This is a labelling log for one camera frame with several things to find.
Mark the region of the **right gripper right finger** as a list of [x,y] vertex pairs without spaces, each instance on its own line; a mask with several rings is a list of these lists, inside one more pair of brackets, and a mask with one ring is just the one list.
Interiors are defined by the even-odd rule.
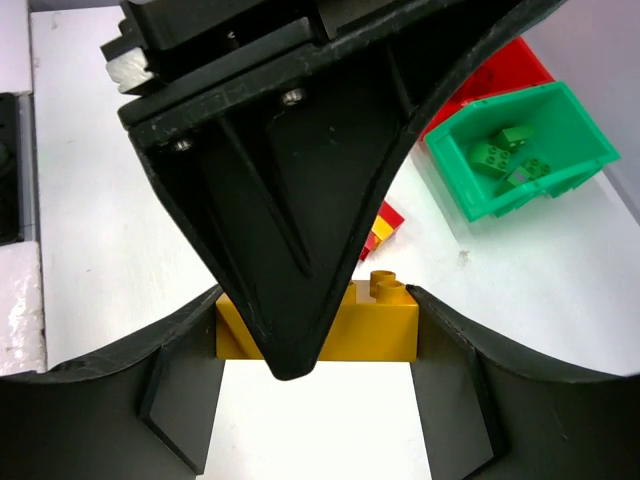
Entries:
[[561,361],[426,290],[410,369],[434,479],[636,479],[639,377]]

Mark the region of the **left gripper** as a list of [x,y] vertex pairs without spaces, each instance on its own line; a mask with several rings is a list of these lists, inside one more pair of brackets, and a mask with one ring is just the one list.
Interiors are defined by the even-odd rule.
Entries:
[[131,101],[125,129],[306,44],[324,45],[395,1],[123,1],[120,34],[102,45]]

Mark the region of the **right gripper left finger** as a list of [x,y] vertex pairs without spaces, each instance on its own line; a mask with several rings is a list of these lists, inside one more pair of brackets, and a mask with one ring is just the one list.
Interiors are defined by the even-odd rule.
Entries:
[[194,479],[207,463],[224,361],[215,286],[44,373],[1,379],[4,479]]

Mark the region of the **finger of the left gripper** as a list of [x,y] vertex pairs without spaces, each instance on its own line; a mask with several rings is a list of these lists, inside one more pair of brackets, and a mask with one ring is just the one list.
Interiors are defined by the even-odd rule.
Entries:
[[272,374],[310,373],[391,181],[438,109],[555,1],[395,1],[126,129]]

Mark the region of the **red green yellow lego stack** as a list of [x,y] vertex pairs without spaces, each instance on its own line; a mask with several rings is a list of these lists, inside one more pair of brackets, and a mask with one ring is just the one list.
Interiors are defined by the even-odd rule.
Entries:
[[364,261],[370,253],[391,238],[403,225],[405,218],[387,201],[383,201],[361,250],[359,260]]

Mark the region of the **green curved lego brick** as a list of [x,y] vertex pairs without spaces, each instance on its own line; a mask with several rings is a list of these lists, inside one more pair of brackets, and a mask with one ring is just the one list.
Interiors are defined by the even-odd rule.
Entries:
[[511,154],[486,142],[473,145],[467,155],[470,168],[493,179],[500,179],[507,170]]

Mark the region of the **small green lego brick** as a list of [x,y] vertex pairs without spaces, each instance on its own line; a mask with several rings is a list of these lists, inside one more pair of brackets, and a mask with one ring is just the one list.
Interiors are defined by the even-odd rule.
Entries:
[[551,166],[538,158],[528,158],[521,163],[525,179],[535,181],[549,175]]

